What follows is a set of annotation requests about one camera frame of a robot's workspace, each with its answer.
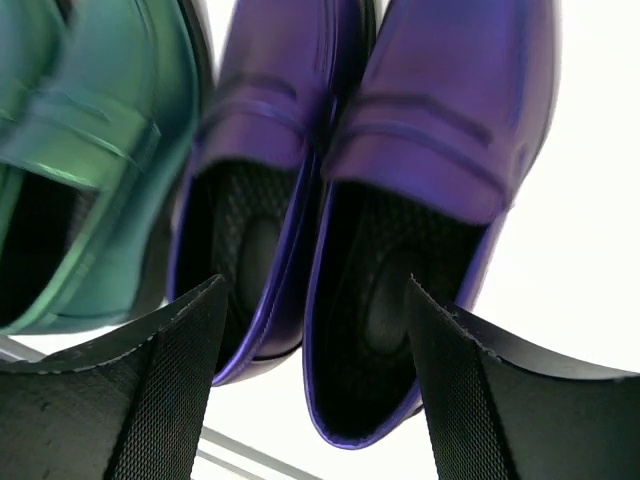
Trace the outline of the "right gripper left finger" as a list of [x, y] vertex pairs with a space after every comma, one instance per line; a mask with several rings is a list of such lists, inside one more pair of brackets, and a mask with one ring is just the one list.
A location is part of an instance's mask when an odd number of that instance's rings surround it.
[[5, 479], [187, 479], [223, 337], [214, 276], [108, 334], [1, 365]]

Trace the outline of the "purple loafer shoe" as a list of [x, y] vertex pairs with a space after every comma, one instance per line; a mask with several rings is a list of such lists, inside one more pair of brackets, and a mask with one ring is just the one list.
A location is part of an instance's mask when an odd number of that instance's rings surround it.
[[301, 344], [333, 127], [376, 34], [371, 1], [240, 1], [175, 211], [167, 295], [220, 274], [213, 382], [273, 369]]
[[422, 406], [407, 283], [476, 302], [546, 139], [555, 1], [393, 1], [333, 135], [306, 298], [303, 375], [320, 436], [348, 450]]

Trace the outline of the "green loafer shoe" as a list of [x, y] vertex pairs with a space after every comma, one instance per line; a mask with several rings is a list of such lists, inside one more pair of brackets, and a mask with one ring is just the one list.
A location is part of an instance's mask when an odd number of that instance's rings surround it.
[[213, 87], [197, 1], [81, 1], [1, 145], [1, 331], [75, 333], [157, 308], [170, 219]]

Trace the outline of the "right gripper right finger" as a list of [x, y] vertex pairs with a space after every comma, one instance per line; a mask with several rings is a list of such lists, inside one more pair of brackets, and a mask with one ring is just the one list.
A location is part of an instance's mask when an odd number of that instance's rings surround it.
[[639, 377], [524, 340], [408, 285], [408, 334], [443, 479], [635, 479]]

